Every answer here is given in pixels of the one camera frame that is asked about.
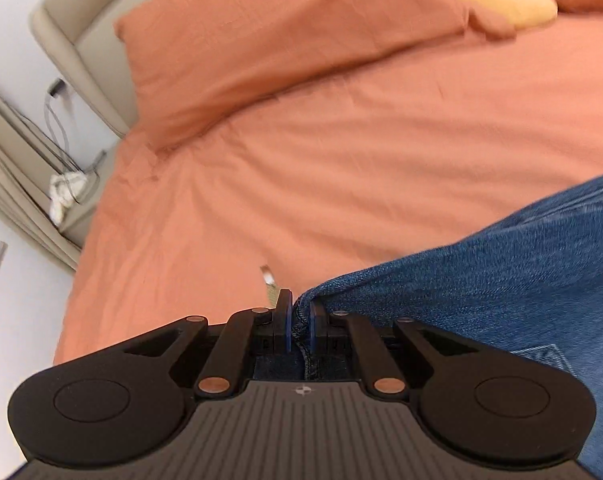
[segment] beige curtain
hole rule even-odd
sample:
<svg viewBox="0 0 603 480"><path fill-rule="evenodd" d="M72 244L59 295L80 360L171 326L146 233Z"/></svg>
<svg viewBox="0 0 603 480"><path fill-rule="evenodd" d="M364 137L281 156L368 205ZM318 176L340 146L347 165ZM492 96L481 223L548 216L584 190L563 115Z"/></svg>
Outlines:
<svg viewBox="0 0 603 480"><path fill-rule="evenodd" d="M0 98L0 213L41 247L76 269L79 248L47 215L50 177L63 170L59 150Z"/></svg>

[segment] beige headboard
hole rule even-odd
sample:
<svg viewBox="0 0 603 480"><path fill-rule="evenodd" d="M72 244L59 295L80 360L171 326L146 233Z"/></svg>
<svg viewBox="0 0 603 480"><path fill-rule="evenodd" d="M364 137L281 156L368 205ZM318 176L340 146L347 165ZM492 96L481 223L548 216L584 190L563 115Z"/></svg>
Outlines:
<svg viewBox="0 0 603 480"><path fill-rule="evenodd" d="M43 0L30 28L62 76L120 137L137 121L123 44L112 24L144 0Z"/></svg>

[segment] denim fabric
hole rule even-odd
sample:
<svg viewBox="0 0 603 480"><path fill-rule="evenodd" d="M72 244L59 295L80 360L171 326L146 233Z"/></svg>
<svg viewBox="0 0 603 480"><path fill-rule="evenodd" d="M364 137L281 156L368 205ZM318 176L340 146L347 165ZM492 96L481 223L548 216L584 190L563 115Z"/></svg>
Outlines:
<svg viewBox="0 0 603 480"><path fill-rule="evenodd" d="M598 410L580 461L603 480L603 176L451 246L307 291L295 306L299 341L318 297L329 311L378 325L413 317L575 374ZM304 357L310 379L317 368Z"/></svg>

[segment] mattress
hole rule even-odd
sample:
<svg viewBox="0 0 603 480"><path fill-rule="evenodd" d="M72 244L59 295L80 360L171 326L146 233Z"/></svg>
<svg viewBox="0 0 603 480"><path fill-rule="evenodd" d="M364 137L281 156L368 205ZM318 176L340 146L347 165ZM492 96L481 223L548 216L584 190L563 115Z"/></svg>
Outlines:
<svg viewBox="0 0 603 480"><path fill-rule="evenodd" d="M157 155L118 150L68 304L63 362L456 242L603 174L603 14L465 35L312 80Z"/></svg>

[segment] wall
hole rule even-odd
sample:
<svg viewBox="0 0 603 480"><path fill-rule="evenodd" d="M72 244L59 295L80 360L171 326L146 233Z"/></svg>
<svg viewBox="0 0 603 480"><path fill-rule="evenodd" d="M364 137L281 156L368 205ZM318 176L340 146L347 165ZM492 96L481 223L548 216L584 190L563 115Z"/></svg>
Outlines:
<svg viewBox="0 0 603 480"><path fill-rule="evenodd" d="M73 274L0 220L8 248L0 266L0 479L24 457L8 426L6 408L15 388L52 364Z"/></svg>
<svg viewBox="0 0 603 480"><path fill-rule="evenodd" d="M40 0L0 0L0 95L47 134L43 98L59 72L28 29L30 11ZM86 168L118 139L76 94L53 107L68 132L70 154Z"/></svg>

